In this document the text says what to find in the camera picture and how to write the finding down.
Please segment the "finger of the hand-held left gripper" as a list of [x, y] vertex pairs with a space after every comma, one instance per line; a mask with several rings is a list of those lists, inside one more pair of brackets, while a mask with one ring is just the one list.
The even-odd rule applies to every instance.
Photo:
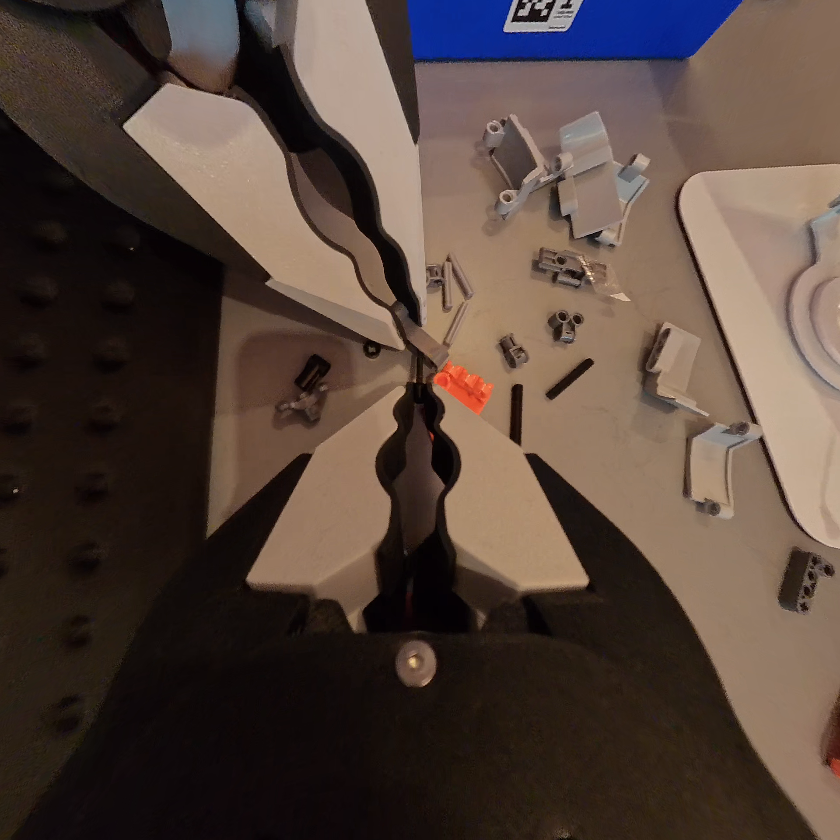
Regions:
[[249, 104], [167, 83], [125, 132], [269, 275], [268, 288], [362, 338], [405, 347], [352, 255], [302, 212], [286, 150]]
[[269, 14], [301, 100], [376, 248], [394, 299], [427, 322], [417, 90], [407, 2], [276, 2]]

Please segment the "short black axle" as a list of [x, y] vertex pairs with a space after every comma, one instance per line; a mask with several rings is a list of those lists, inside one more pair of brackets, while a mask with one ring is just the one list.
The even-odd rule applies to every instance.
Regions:
[[560, 379], [546, 391], [546, 399], [550, 401], [556, 399], [560, 394], [562, 394], [568, 388], [570, 388], [573, 383], [577, 382], [586, 372], [588, 372], [593, 365], [594, 361], [592, 358], [584, 359], [583, 361], [578, 363], [562, 379]]

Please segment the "grey axle connector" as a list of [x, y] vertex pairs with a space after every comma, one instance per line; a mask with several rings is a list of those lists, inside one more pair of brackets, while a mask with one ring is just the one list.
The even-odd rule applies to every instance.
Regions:
[[568, 250], [541, 248], [535, 266], [538, 271], [550, 276], [553, 284], [577, 288], [586, 279], [583, 258]]

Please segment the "clear plastic piece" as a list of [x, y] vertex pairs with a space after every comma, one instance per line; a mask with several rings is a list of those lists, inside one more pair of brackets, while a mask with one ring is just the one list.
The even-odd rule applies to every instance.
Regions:
[[617, 283], [612, 267], [590, 257], [582, 257], [581, 263], [584, 278], [589, 282], [597, 295], [615, 301], [629, 302], [629, 297]]

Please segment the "dark grey short beam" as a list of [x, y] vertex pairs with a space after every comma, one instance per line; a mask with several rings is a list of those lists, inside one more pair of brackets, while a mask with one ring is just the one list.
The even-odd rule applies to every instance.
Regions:
[[780, 584], [780, 606], [792, 613], [808, 614], [812, 609], [818, 582], [833, 578], [835, 573], [834, 565], [821, 555], [793, 548]]

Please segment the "light grey bracket piece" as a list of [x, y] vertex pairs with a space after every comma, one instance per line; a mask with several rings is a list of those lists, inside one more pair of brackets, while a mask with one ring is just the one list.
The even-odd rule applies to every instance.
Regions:
[[732, 457], [736, 449], [763, 436], [760, 425], [713, 423], [686, 441], [684, 496], [707, 515], [721, 520], [734, 515]]
[[708, 413], [687, 393], [700, 339], [671, 322], [663, 322], [645, 365], [644, 390], [674, 408], [699, 417]]

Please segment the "white book stand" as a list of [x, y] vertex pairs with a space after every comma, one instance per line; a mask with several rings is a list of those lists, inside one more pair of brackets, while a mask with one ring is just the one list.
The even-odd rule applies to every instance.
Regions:
[[679, 215], [794, 520], [838, 548], [839, 164], [693, 175]]

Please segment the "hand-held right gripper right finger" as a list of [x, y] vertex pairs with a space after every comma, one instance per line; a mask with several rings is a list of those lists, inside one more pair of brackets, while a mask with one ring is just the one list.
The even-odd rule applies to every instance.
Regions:
[[489, 612], [523, 596], [584, 591], [587, 573], [523, 449], [447, 392], [427, 394], [427, 418], [455, 593]]

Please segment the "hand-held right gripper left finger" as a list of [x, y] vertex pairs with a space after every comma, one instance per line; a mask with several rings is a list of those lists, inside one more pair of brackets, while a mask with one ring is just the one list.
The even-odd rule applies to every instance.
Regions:
[[406, 467], [412, 387], [396, 387], [315, 448], [248, 572], [252, 590], [332, 600], [347, 617], [406, 577], [395, 483]]

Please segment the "blue plastic bin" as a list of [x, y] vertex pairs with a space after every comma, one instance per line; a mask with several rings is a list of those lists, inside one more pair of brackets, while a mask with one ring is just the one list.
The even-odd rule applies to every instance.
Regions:
[[418, 60], [648, 60], [697, 53], [740, 1], [412, 1]]

